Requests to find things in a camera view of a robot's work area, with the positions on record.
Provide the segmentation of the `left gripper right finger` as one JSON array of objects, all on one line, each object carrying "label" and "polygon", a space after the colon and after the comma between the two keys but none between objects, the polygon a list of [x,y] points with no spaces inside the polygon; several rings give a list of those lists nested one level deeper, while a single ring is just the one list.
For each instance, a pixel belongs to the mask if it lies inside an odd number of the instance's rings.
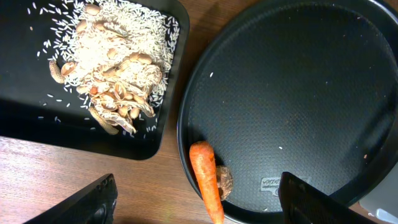
[{"label": "left gripper right finger", "polygon": [[283,172],[279,200],[284,223],[372,224],[373,221],[334,201],[290,172]]}]

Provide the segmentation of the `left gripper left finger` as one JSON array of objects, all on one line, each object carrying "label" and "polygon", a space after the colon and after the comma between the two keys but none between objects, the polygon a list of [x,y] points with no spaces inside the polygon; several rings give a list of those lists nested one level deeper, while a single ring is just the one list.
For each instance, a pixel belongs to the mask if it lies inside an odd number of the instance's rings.
[{"label": "left gripper left finger", "polygon": [[118,190],[113,174],[105,174],[28,224],[112,224]]}]

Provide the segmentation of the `brown ginger piece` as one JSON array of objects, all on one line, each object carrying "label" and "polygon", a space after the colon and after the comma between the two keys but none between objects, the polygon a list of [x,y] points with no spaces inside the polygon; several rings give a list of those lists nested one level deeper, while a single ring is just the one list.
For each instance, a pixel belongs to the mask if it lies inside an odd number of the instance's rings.
[{"label": "brown ginger piece", "polygon": [[233,177],[230,168],[216,166],[216,179],[220,199],[224,201],[233,190]]}]

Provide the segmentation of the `orange carrot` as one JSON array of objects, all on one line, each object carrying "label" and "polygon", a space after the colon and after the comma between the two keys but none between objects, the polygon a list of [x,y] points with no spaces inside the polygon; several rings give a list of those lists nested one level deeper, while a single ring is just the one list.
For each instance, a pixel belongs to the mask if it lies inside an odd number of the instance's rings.
[{"label": "orange carrot", "polygon": [[215,153],[206,141],[196,142],[189,151],[190,162],[200,189],[203,202],[215,224],[224,223],[224,211],[216,179]]}]

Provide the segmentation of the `rice and peanut leftovers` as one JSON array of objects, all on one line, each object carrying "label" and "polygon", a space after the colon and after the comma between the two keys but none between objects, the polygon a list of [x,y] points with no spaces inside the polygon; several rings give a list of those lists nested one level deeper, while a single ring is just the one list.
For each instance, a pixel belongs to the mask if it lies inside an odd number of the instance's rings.
[{"label": "rice and peanut leftovers", "polygon": [[49,71],[111,135],[135,136],[156,119],[180,35],[178,20],[131,1],[33,2],[54,38],[44,42]]}]

